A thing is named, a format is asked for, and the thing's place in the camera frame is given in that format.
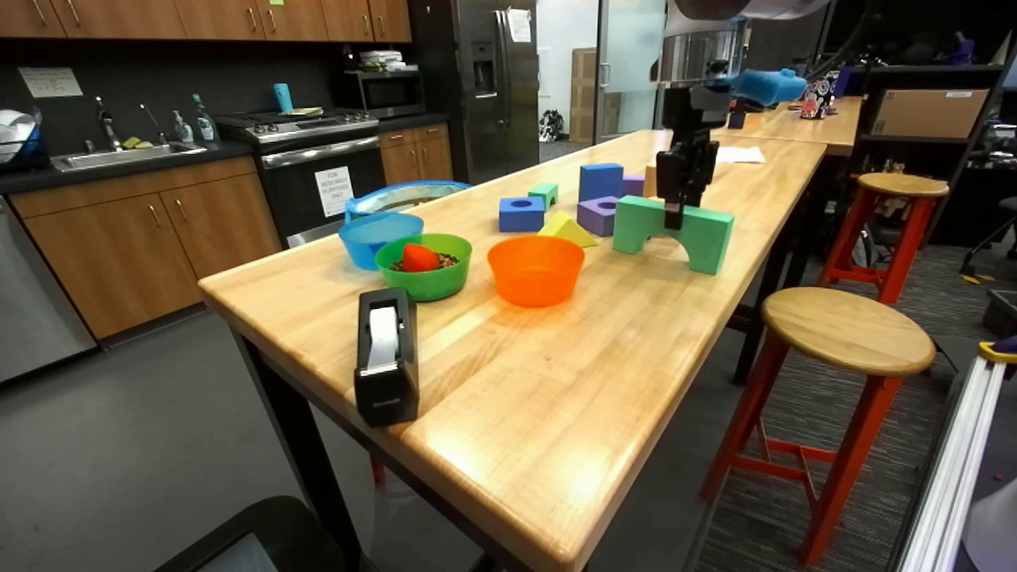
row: refrigerator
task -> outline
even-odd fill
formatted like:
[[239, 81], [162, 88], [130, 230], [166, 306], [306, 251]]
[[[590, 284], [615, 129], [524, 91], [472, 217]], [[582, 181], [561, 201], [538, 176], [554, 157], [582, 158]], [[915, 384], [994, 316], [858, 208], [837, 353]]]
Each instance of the refrigerator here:
[[448, 115], [454, 179], [538, 165], [534, 0], [412, 0], [411, 21], [424, 104]]
[[0, 196], [0, 384], [88, 351], [88, 326]]

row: black tape dispenser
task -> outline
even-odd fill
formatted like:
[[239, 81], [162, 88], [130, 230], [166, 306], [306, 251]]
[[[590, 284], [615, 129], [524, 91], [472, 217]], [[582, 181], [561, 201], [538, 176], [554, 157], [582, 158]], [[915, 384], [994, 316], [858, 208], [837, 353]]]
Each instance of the black tape dispenser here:
[[415, 316], [402, 290], [358, 297], [356, 409], [367, 425], [415, 416]]

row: backsplash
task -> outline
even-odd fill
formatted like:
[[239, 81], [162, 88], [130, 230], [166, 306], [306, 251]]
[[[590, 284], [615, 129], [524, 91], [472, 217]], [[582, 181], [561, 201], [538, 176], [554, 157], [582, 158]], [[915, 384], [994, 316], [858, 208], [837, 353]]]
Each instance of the backsplash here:
[[[97, 148], [95, 96], [114, 115], [119, 139], [156, 139], [153, 107], [171, 129], [178, 107], [192, 120], [191, 96], [200, 91], [213, 115], [272, 111], [272, 84], [288, 84], [296, 107], [330, 104], [330, 74], [344, 44], [259, 44], [259, 43], [0, 43], [0, 107], [37, 107], [46, 153], [78, 153], [86, 139]], [[82, 96], [31, 98], [20, 68], [70, 68]]]

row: green bowl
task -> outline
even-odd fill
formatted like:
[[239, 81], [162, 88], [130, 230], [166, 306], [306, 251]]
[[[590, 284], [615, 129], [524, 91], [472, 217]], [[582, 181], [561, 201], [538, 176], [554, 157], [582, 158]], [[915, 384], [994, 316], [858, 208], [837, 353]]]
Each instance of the green bowl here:
[[[431, 247], [436, 253], [452, 257], [448, 267], [430, 275], [402, 275], [397, 265], [402, 260], [406, 245]], [[439, 301], [458, 297], [467, 285], [470, 270], [470, 241], [458, 235], [412, 235], [401, 241], [388, 241], [377, 253], [377, 275], [391, 290], [406, 290], [412, 301]]]

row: bar stool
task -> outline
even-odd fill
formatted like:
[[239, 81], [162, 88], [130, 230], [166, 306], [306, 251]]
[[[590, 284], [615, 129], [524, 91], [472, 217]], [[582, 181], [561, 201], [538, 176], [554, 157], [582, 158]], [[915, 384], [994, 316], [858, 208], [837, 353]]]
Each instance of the bar stool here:
[[[862, 475], [867, 447], [873, 444], [896, 392], [935, 359], [928, 335], [896, 308], [825, 285], [778, 290], [763, 301], [767, 343], [759, 364], [742, 389], [738, 414], [703, 482], [703, 495], [715, 498], [728, 470], [768, 475], [803, 482], [812, 519], [799, 561], [810, 566], [823, 557], [848, 493]], [[768, 438], [763, 428], [763, 408], [776, 389], [778, 369], [797, 351], [825, 365], [863, 375], [863, 392], [853, 416], [841, 434], [838, 451], [823, 451], [797, 442]], [[745, 438], [759, 431], [763, 455], [745, 455]], [[831, 463], [825, 487], [810, 477], [810, 463]]]
[[[913, 260], [919, 253], [919, 245], [924, 237], [924, 230], [935, 217], [935, 208], [941, 196], [946, 196], [946, 181], [936, 179], [919, 179], [919, 176], [904, 176], [904, 173], [863, 173], [858, 179], [858, 196], [848, 208], [848, 217], [831, 241], [831, 251], [825, 257], [823, 285], [841, 284], [841, 281], [853, 281], [853, 284], [873, 284], [877, 285], [877, 299], [886, 306], [896, 306], [903, 284], [913, 270]], [[880, 208], [880, 201], [904, 201], [907, 217], [903, 227], [903, 235], [888, 253], [886, 267], [858, 267], [853, 265], [853, 245], [858, 235], [863, 232], [870, 213]]]

